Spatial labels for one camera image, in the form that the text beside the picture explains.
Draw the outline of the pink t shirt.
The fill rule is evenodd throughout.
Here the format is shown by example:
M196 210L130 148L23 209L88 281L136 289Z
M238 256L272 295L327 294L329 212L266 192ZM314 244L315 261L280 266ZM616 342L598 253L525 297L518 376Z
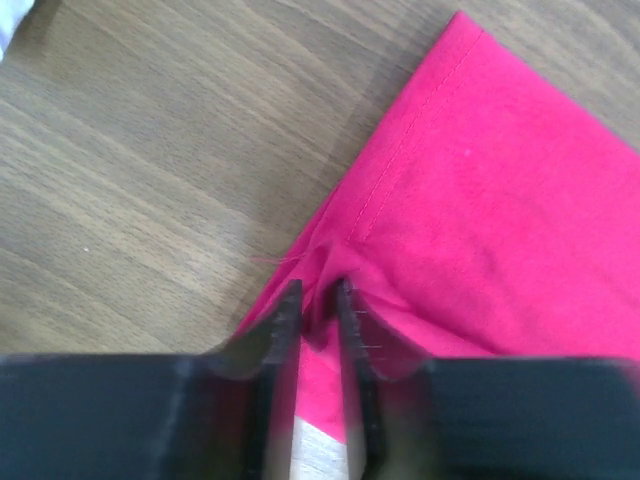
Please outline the pink t shirt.
M438 356L639 355L639 157L456 13L244 318L303 284L299 417L343 440L330 287Z

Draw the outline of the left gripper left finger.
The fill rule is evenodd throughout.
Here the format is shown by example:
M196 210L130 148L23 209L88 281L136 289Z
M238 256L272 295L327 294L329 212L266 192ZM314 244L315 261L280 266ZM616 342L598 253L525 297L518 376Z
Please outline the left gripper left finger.
M286 479L302 285L202 354L8 354L5 479Z

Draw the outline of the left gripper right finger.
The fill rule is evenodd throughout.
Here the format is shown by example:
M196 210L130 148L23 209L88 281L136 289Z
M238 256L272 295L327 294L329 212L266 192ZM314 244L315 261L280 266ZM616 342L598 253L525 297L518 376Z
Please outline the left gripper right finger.
M350 478L638 477L635 362L438 357L335 292Z

